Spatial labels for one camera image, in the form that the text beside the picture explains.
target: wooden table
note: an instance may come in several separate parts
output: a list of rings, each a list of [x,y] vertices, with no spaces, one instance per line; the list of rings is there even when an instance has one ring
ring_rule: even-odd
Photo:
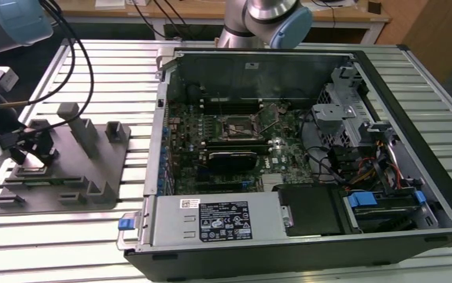
[[[224,7],[227,0],[168,0],[180,13],[188,24],[198,25],[223,25]],[[143,20],[138,14],[135,6],[128,5],[126,9],[119,10],[95,10],[95,0],[58,0],[64,15],[70,22],[90,23],[134,23],[140,24]],[[176,18],[176,14],[167,6],[163,0],[160,5],[168,15]],[[140,11],[147,17],[155,30],[164,34],[164,25],[170,24],[168,19],[159,10],[154,1],[147,6],[140,6]],[[383,26],[390,22],[390,16],[383,12],[381,15],[367,12],[367,0],[359,0],[357,7],[335,8],[335,21],[333,11],[314,12],[314,25],[317,28],[358,28],[366,29],[362,39],[363,44],[374,44],[383,30]]]

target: white label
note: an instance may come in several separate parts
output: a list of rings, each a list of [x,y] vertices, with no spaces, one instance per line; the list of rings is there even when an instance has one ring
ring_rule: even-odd
[[[200,205],[200,199],[182,199],[180,208],[198,208]]]
[[[259,63],[254,63],[254,62],[246,63],[244,64],[244,69],[246,70],[257,70],[257,69],[259,69]]]
[[[251,230],[250,229],[239,229],[239,233],[238,234],[250,234]]]

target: red wire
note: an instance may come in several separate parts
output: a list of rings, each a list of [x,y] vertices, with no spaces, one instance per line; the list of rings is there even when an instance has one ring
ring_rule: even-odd
[[[402,188],[401,188],[401,170],[399,170],[399,167],[395,166],[395,165],[391,164],[391,163],[389,163],[389,165],[391,165],[391,166],[395,168],[395,170],[397,170],[397,174],[398,174],[398,189],[402,189]]]
[[[366,161],[366,160],[373,160],[373,159],[375,159],[375,158],[374,158],[374,157],[367,157],[367,158],[363,158],[363,159],[361,160],[358,175],[361,175],[362,166],[363,166],[363,164],[365,164],[365,161]]]

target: gray mounting plate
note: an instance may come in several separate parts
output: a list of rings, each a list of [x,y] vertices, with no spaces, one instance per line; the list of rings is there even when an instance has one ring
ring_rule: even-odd
[[[107,126],[100,125],[95,126],[95,128],[99,134],[98,148],[100,153],[95,160],[90,159],[86,155],[68,126],[58,127],[51,131],[59,157],[50,166],[52,172],[50,177],[86,176],[99,187],[104,186],[107,182],[114,192],[112,197],[106,199],[103,203],[95,203],[86,193],[86,187],[68,185],[42,184],[28,186],[27,189],[22,187],[11,188],[11,190],[4,187],[0,197],[18,195],[24,199],[24,203],[22,205],[0,207],[0,215],[27,212],[107,210],[116,206],[131,130],[128,126],[123,126],[126,138],[118,143],[110,143],[106,135]],[[15,166],[10,178],[16,177],[20,167]],[[64,205],[59,201],[62,193],[80,193],[86,202]]]

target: barcode sticker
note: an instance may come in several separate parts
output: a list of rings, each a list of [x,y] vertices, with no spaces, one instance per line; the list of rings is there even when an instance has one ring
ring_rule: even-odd
[[[200,205],[200,199],[182,199],[180,208],[198,208]]]

